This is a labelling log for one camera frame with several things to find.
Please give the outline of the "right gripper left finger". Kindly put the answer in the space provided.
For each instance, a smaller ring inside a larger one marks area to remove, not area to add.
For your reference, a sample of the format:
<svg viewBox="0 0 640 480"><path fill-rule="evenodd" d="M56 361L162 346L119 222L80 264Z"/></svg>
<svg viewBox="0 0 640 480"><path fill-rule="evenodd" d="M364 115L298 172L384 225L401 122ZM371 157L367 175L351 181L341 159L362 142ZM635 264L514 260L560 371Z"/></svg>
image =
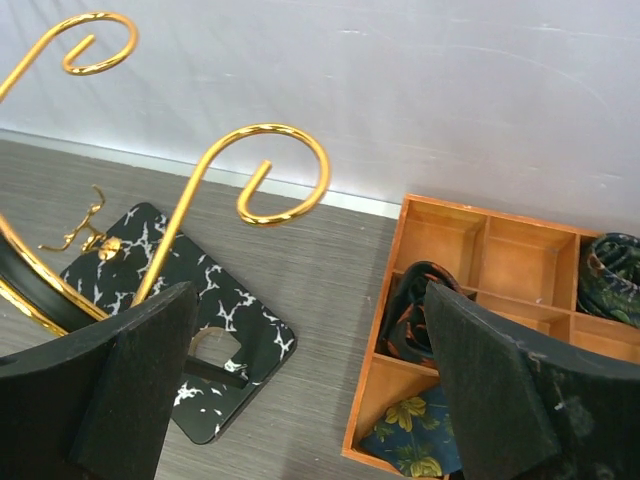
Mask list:
<svg viewBox="0 0 640 480"><path fill-rule="evenodd" d="M2 478L154 478L197 309L179 283L2 357Z"/></svg>

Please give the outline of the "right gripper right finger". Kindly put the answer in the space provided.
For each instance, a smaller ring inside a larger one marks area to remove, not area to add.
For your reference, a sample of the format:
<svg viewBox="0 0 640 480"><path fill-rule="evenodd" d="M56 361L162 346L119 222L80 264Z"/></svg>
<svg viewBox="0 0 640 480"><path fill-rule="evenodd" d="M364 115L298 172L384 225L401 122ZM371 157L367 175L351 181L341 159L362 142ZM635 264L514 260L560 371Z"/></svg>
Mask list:
<svg viewBox="0 0 640 480"><path fill-rule="evenodd" d="M467 479L636 479L639 367L431 283L424 312Z"/></svg>

